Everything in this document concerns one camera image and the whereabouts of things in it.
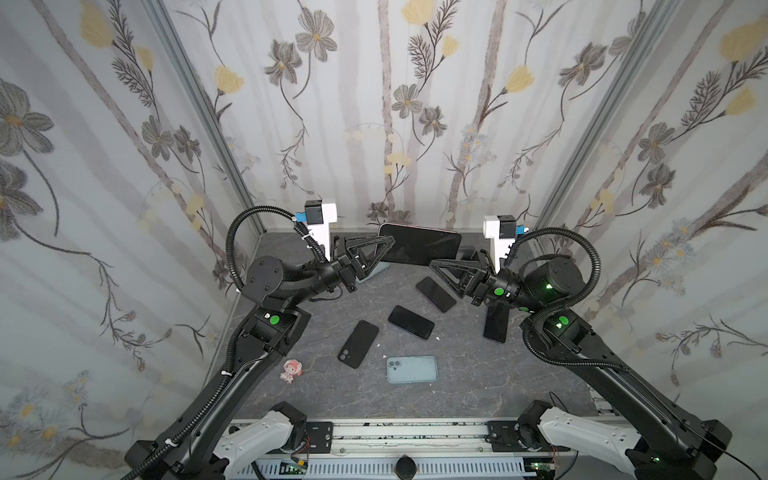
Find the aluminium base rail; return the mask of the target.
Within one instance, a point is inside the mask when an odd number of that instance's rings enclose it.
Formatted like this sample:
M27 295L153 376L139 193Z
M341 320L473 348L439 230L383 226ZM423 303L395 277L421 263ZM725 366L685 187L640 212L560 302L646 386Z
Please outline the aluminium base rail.
M229 433L258 420L237 420ZM555 410L540 425L554 453L494 453L485 441L486 423L469 419L333 419L329 454L296 447L273 450L230 479L397 479L402 455L418 467L414 479L560 479L578 460L599 460L632 474L627 449L640 440L623 418L582 418Z

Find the black mounting plate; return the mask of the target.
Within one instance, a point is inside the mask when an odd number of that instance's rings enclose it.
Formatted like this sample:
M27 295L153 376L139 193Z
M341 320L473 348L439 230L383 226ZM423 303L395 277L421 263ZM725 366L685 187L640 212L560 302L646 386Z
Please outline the black mounting plate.
M494 453L555 452L555 447L545 440L537 426L520 424L515 420L488 421L486 426L485 441Z
M302 453L309 455L329 454L332 448L334 424L332 422L308 422Z

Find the black phone blue edge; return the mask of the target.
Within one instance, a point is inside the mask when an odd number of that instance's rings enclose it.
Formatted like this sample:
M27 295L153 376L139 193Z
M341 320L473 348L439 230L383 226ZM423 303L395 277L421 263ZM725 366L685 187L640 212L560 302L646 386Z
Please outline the black phone blue edge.
M400 305L393 308L389 314L388 322L422 340L428 340L435 327L433 321Z
M441 313L447 313L457 303L456 299L431 277L420 280L416 284L416 290Z

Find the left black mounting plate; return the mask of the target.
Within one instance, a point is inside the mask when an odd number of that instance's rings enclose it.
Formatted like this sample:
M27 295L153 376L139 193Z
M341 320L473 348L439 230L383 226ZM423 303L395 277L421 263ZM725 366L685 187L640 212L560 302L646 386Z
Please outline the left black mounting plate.
M332 422L308 422L302 453L309 455L329 454L332 448L334 424Z

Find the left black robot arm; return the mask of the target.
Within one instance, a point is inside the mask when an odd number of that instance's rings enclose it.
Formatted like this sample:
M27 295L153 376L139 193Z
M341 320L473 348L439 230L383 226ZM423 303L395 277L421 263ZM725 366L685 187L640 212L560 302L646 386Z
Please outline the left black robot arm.
M290 265L262 256L242 275L235 237L241 224L258 213L290 220L312 259ZM230 479L266 453L298 446L306 417L285 402L242 430L227 430L254 388L301 338L311 318L301 303L337 286L355 292L358 281L370 275L394 244L391 236L343 239L328 258L307 224L282 208L258 205L238 214L225 238L225 259L237 290L254 307L227 340L218 372L190 406L156 439L137 441L128 450L127 478Z

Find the black phone blue edge far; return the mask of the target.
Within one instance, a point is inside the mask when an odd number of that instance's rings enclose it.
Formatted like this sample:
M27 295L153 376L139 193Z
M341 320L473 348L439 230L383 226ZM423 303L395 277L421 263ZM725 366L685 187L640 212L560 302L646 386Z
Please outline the black phone blue edge far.
M447 313L457 303L456 299L431 277L420 280L416 284L416 290L441 313Z

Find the light blue case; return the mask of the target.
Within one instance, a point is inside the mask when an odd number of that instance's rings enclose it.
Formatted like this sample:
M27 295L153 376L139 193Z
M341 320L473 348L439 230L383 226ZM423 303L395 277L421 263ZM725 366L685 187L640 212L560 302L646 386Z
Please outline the light blue case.
M382 274L390 267L389 262L380 262L378 263L371 272L362 280L359 280L359 283L367 282L372 280L375 276Z
M438 379L434 356L401 356L385 360L386 378L390 384L432 383Z

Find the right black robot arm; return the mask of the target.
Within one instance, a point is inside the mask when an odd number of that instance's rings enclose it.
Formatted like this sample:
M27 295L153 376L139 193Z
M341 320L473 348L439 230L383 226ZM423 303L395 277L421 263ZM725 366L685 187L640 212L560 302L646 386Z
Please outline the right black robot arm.
M590 260L584 278L568 255L538 257L532 272L512 271L525 243L559 236L578 244ZM431 269L459 297L474 305L504 304L526 312L523 343L539 360L576 374L628 421L618 429L568 415L543 401L534 403L523 424L552 446L562 446L613 465L636 479L712 479L731 431L718 420L702 420L660 393L620 359L574 311L597 286L602 264L583 236L566 228L531 231L509 248L501 268L488 253L470 260L434 260Z

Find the black knob on rail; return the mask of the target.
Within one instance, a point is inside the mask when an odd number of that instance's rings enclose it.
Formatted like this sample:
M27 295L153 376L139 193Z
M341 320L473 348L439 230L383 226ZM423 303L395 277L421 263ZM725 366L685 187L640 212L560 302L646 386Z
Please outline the black knob on rail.
M402 455L395 463L393 471L398 480L413 480L418 472L418 467L413 458Z

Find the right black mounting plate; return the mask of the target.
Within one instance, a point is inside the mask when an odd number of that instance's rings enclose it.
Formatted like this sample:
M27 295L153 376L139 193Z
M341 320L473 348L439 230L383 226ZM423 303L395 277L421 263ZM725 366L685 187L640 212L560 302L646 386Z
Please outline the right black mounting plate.
M515 420L488 421L486 426L485 441L494 453L555 452L555 447L545 440L537 426L520 424Z

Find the black phone case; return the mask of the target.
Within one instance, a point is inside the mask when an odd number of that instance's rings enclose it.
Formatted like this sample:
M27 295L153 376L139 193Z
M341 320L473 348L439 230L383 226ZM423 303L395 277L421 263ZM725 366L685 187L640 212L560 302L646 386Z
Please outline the black phone case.
M337 359L352 369L358 369L379 334L379 328L367 321L357 323L337 355Z

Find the black phone blue edge middle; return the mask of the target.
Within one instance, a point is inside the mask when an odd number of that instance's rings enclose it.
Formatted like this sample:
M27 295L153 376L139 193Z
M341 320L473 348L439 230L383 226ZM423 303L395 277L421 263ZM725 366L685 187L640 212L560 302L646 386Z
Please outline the black phone blue edge middle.
M400 305L393 308L389 314L388 322L422 340L428 340L435 327L433 321Z

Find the small pink figurine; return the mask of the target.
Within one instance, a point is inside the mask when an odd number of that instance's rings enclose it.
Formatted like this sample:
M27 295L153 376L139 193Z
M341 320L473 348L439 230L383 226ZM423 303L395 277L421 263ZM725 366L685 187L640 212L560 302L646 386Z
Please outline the small pink figurine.
M283 364L283 371L280 374L280 378L288 383L292 384L293 381L303 374L303 364L296 359L286 360Z

